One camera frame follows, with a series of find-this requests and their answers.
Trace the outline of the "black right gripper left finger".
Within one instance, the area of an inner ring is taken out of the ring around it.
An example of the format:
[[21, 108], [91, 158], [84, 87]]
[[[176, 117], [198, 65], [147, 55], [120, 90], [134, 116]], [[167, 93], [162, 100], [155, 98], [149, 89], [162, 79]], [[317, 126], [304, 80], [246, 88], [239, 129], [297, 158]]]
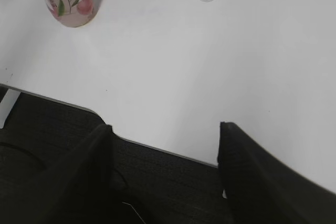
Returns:
[[113, 131], [101, 124], [17, 194], [16, 223], [93, 223], [110, 185]]

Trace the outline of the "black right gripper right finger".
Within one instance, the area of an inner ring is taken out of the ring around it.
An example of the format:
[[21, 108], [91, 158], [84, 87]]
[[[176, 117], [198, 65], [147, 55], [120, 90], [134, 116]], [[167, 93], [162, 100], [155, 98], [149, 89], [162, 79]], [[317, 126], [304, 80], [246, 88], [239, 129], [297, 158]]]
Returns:
[[235, 123], [220, 124], [217, 162], [234, 223], [335, 223], [335, 193], [273, 157]]

